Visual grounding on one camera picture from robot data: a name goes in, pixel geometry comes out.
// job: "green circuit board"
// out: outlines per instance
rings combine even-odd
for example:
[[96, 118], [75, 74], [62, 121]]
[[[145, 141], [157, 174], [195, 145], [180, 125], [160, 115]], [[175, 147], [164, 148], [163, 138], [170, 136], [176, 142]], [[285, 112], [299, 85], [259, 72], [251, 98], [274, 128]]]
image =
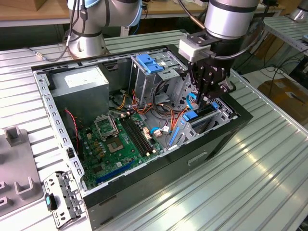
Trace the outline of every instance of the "green circuit board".
[[[140, 133], [144, 135], [142, 128], [146, 127], [140, 116], [135, 113], [130, 117], [134, 121]], [[89, 128], [79, 131], [82, 139], [83, 159], [82, 166], [85, 170], [83, 177], [88, 189], [96, 187], [98, 184], [110, 180], [116, 175], [122, 174], [126, 170], [132, 169], [152, 158], [157, 154], [163, 153], [163, 148], [152, 138], [147, 141], [155, 153], [143, 155], [125, 131], [119, 118], [114, 120], [119, 131], [117, 136], [109, 136], [106, 140], [102, 140], [96, 125], [93, 123]], [[107, 120], [97, 123], [100, 132], [109, 132], [113, 127]]]

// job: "grey plastic holder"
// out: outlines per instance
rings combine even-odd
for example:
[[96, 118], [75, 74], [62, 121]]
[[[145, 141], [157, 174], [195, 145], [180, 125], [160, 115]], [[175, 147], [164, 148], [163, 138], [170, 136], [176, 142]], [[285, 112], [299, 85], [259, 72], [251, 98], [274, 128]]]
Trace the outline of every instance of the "grey plastic holder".
[[5, 129], [0, 136], [0, 217], [42, 196], [27, 131]]

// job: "cardboard box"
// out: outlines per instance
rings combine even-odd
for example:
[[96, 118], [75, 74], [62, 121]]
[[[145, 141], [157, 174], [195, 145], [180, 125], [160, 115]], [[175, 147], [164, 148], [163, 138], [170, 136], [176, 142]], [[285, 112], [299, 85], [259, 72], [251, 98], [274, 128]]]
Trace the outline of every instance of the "cardboard box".
[[45, 2], [46, 0], [0, 0], [0, 5], [37, 11]]
[[[269, 95], [270, 81], [258, 87], [265, 96]], [[287, 78], [273, 83], [270, 99], [301, 125], [308, 124], [308, 94]]]

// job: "metal panel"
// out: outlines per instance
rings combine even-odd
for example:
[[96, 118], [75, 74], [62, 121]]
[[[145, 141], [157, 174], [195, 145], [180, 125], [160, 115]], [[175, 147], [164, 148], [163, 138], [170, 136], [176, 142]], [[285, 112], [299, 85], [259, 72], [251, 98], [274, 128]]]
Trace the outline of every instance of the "metal panel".
[[308, 22], [297, 23], [293, 20], [280, 16], [265, 18], [265, 29], [288, 43], [299, 51], [308, 49], [308, 43], [302, 40], [303, 35], [308, 35]]
[[[181, 35], [171, 31], [110, 38], [106, 44], [114, 53], [178, 44]], [[35, 49], [55, 57], [62, 47]], [[31, 83], [29, 67], [43, 61], [25, 49], [0, 51], [0, 62], [8, 64], [8, 60], [9, 65], [0, 67], [0, 115], [5, 116], [0, 118], [0, 128], [18, 124], [28, 131], [43, 181], [54, 171], [67, 170], [46, 112], [40, 107], [37, 87]], [[254, 116], [251, 122], [209, 162], [114, 218], [102, 230], [298, 227], [308, 213], [308, 132], [235, 72], [232, 75], [237, 91], [231, 95]], [[10, 230], [56, 230], [43, 199], [1, 217], [0, 225]], [[89, 229], [86, 217], [65, 228]]]

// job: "blue pcie slot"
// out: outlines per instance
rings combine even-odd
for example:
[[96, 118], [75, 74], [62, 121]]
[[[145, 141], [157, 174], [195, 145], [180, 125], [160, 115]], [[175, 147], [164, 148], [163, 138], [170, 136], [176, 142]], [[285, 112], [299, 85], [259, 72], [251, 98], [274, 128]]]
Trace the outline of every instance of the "blue pcie slot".
[[122, 172], [125, 172], [126, 170], [128, 170], [130, 168], [130, 166], [134, 163], [135, 161], [131, 161], [130, 163], [128, 163], [127, 165], [121, 167], [121, 168], [118, 168], [117, 170], [114, 170], [113, 172], [110, 172], [102, 177], [99, 177], [96, 179], [96, 183], [101, 183], [101, 182], [104, 182], [106, 180], [108, 180], [109, 178], [111, 177], [114, 177]]

